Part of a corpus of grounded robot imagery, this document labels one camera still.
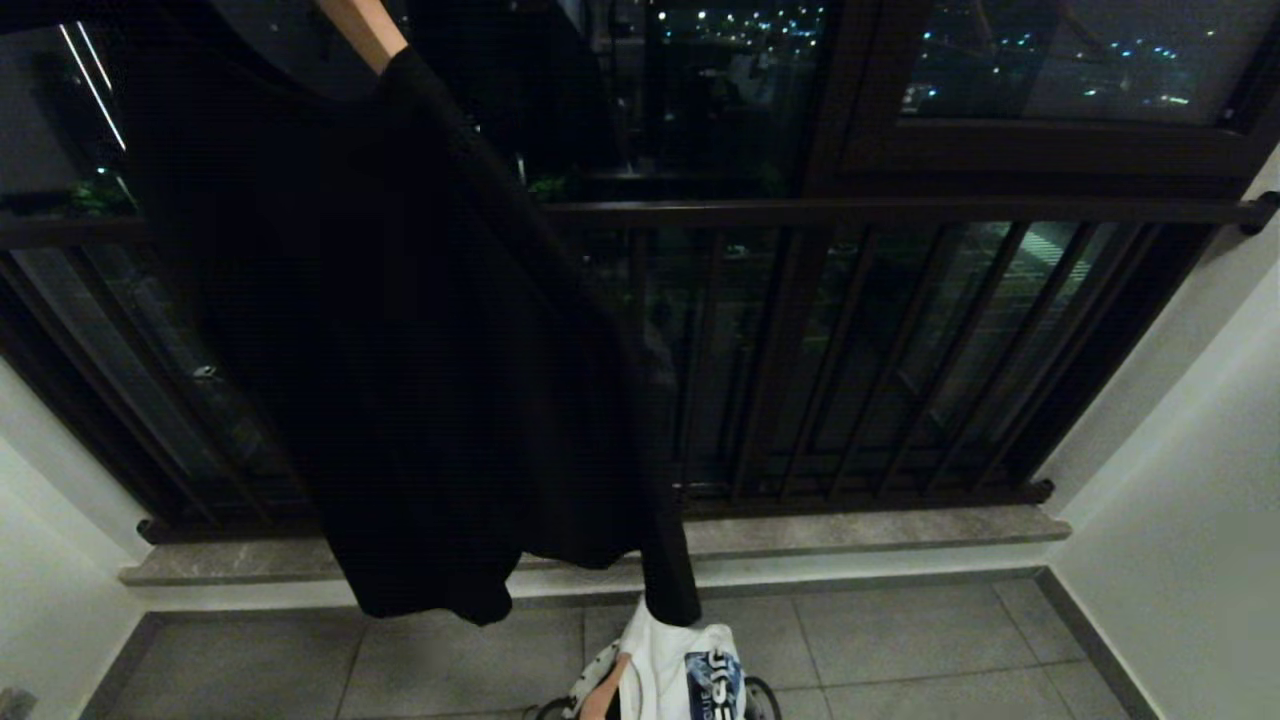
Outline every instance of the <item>black shirt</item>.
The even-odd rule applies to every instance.
[[[416,53],[335,102],[198,3],[55,5],[113,26],[127,177],[366,612],[490,623],[521,552],[641,550],[698,619],[625,333]]]

